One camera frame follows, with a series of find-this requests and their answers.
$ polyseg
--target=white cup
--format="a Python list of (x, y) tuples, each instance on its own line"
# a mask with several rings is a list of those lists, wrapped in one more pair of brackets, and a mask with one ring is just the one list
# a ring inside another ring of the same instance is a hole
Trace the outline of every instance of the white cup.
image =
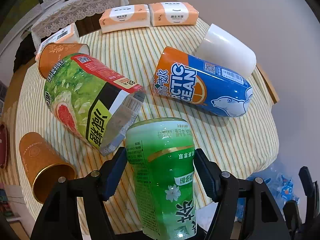
[(212, 24), (198, 47), (196, 57), (229, 68), (245, 79), (254, 70), (255, 53), (230, 33)]

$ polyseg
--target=polar bear illustration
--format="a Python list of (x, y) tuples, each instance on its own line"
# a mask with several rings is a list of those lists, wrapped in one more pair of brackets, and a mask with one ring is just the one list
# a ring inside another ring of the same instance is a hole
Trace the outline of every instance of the polar bear illustration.
[(238, 117), (245, 114), (248, 110), (250, 99), (252, 98), (252, 87), (245, 92), (246, 100), (238, 100), (236, 98), (222, 96), (211, 100), (214, 107), (220, 108), (230, 117)]

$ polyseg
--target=plastic bag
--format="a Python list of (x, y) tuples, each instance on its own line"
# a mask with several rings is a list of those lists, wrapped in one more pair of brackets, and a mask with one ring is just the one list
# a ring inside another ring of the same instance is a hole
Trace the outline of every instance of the plastic bag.
[[(275, 165), (271, 164), (265, 170), (253, 173), (247, 180), (254, 180), (256, 177), (261, 177), (267, 184), (282, 214), (282, 208), (288, 200), (295, 200), (299, 203), (299, 198), (293, 193), (292, 178), (283, 174), (283, 172), (279, 172)], [(242, 220), (244, 205), (245, 198), (239, 198), (236, 211), (238, 221)]]

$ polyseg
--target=orange paper cup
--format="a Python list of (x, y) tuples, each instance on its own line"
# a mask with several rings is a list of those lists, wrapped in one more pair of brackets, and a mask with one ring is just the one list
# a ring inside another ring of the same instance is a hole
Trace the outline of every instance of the orange paper cup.
[(44, 46), (40, 53), (38, 61), (38, 70), (40, 75), (47, 79), (53, 66), (65, 56), (72, 53), (84, 53), (90, 55), (90, 49), (87, 44), (81, 43), (49, 43)]
[(76, 178), (75, 168), (63, 161), (36, 132), (27, 133), (21, 138), (19, 150), (33, 195), (42, 204), (60, 177), (69, 180)]

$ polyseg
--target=metal screw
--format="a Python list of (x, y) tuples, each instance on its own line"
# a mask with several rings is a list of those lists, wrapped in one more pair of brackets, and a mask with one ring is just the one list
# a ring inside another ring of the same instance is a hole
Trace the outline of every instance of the metal screw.
[(63, 182), (65, 182), (66, 181), (66, 177), (60, 177), (59, 179), (58, 179), (58, 182), (59, 183), (63, 183)]
[(222, 177), (225, 177), (225, 178), (229, 178), (229, 177), (230, 177), (230, 173), (227, 172), (227, 171), (223, 171), (223, 172), (221, 173), (221, 175), (222, 175)]
[(261, 184), (263, 182), (263, 179), (260, 177), (256, 177), (254, 180), (259, 184)]
[(92, 177), (98, 177), (100, 175), (100, 172), (99, 171), (93, 171), (91, 172), (91, 176)]

